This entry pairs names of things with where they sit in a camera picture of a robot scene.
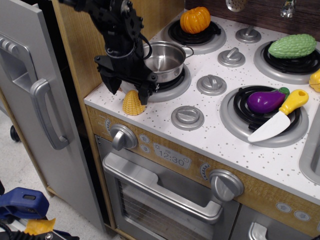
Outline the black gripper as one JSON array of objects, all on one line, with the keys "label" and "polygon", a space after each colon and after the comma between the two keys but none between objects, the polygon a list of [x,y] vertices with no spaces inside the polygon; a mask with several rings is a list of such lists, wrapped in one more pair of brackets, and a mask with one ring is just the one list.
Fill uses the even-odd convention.
[{"label": "black gripper", "polygon": [[98,55],[94,58],[97,70],[108,90],[115,95],[123,81],[133,84],[138,90],[138,98],[142,105],[147,105],[148,99],[156,91],[158,77],[144,62],[144,48],[133,48],[123,56]]}]

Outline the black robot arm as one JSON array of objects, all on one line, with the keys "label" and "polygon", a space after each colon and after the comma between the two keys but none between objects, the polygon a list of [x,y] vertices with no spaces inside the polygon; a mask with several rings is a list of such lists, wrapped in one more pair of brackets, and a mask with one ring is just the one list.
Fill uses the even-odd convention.
[{"label": "black robot arm", "polygon": [[108,90],[115,94],[122,82],[133,84],[142,105],[158,90],[158,77],[146,64],[153,48],[142,35],[143,18],[130,0],[64,0],[77,12],[89,14],[103,36],[105,55],[94,58]]}]

